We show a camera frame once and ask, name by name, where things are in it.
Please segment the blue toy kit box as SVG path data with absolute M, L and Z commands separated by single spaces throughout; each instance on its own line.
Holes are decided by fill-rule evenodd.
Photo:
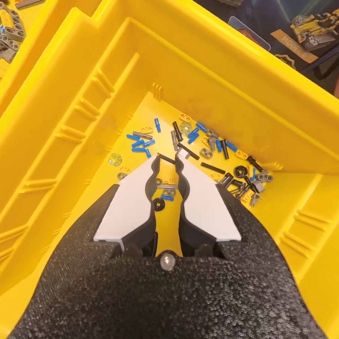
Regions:
M 338 98 L 338 0 L 195 2 Z

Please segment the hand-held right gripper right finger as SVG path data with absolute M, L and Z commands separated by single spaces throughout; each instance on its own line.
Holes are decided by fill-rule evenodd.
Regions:
M 176 154 L 175 163 L 182 197 L 178 232 L 183 256 L 194 256 L 204 245 L 207 245 L 207 253 L 213 256 L 219 243 L 242 241 L 227 207 L 228 191 L 184 155 Z

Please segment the yellow plastic storage bin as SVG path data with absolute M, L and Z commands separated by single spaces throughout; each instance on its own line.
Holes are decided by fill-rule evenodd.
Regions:
M 184 155 L 241 241 L 94 234 L 125 176 Z M 338 338 L 338 100 L 193 1 L 72 8 L 1 116 L 1 338 Z
M 1 59 L 0 115 L 6 111 L 72 8 L 91 17 L 101 0 L 48 0 L 19 14 L 26 37 L 13 61 Z

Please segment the heap of grey blue pieces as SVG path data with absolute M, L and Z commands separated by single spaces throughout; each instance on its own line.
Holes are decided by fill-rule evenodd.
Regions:
M 0 1 L 1 68 L 12 63 L 45 0 Z

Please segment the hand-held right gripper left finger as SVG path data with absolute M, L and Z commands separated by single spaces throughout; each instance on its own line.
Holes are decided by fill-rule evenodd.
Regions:
M 94 234 L 95 242 L 117 243 L 122 253 L 135 245 L 144 255 L 156 251 L 156 218 L 153 195 L 160 170 L 160 155 L 112 186 L 114 195 Z

